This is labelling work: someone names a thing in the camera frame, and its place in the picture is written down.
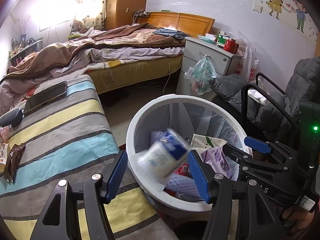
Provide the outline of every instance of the bedside cabinet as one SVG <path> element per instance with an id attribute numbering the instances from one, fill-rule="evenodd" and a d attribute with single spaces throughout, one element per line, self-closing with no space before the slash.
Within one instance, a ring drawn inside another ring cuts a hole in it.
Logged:
<path id="1" fill-rule="evenodd" d="M 186 79 L 184 73 L 203 59 L 204 55 L 207 55 L 210 57 L 217 74 L 227 76 L 236 72 L 241 56 L 227 52 L 207 41 L 191 37 L 186 37 L 186 40 L 176 94 L 195 96 L 211 101 L 215 97 L 215 93 L 209 91 L 198 96 L 191 89 L 192 81 Z"/>

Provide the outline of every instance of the striped bed cover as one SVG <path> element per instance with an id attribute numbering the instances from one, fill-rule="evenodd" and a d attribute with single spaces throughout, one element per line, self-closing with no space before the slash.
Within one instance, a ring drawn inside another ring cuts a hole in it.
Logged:
<path id="1" fill-rule="evenodd" d="M 25 117 L 9 139 L 11 147 L 27 145 L 15 183 L 0 178 L 0 214 L 17 240 L 30 239 L 59 180 L 85 181 L 110 165 L 119 151 L 91 78 L 83 75 L 67 84 L 65 98 Z M 177 239 L 128 168 L 105 209 L 118 239 Z M 89 240 L 84 203 L 78 203 L 78 213 L 82 239 Z"/>

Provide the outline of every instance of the green plastic bag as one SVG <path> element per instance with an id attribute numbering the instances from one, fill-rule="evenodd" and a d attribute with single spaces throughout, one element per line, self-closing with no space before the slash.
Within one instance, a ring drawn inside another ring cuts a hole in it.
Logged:
<path id="1" fill-rule="evenodd" d="M 208 56 L 204 56 L 194 67 L 190 67 L 184 75 L 192 80 L 192 91 L 198 96 L 211 91 L 209 80 L 218 77 Z"/>

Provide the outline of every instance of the blue gripper pad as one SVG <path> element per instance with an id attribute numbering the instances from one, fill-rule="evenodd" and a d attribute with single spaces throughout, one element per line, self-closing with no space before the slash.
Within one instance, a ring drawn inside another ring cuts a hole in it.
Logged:
<path id="1" fill-rule="evenodd" d="M 252 137 L 244 138 L 244 144 L 263 154 L 268 154 L 271 152 L 271 148 L 268 146 L 268 144 Z"/>
<path id="2" fill-rule="evenodd" d="M 107 193 L 106 199 L 109 202 L 116 197 L 116 194 L 118 192 L 118 189 L 122 181 L 125 169 L 127 168 L 127 165 L 128 165 L 128 155 L 126 152 L 124 152 L 118 164 L 116 165 L 115 169 L 113 170 L 110 180 L 108 181 L 108 193 Z"/>
<path id="3" fill-rule="evenodd" d="M 208 203 L 211 199 L 209 195 L 208 181 L 205 178 L 197 160 L 195 159 L 193 153 L 190 151 L 188 153 L 188 164 L 191 170 L 192 177 L 196 183 L 199 195 Z"/>

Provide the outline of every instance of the white trash bin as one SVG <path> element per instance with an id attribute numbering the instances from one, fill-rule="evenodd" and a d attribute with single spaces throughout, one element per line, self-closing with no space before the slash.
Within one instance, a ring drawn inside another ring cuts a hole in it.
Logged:
<path id="1" fill-rule="evenodd" d="M 236 119 L 216 104 L 198 97 L 175 94 L 161 96 L 147 103 L 129 125 L 126 138 L 128 165 L 145 193 L 179 212 L 210 211 L 212 205 L 204 201 L 187 202 L 160 191 L 137 164 L 139 153 L 150 147 L 150 133 L 165 131 L 168 127 L 190 142 L 194 133 L 221 138 L 252 155 L 251 148 L 244 144 L 246 134 Z"/>

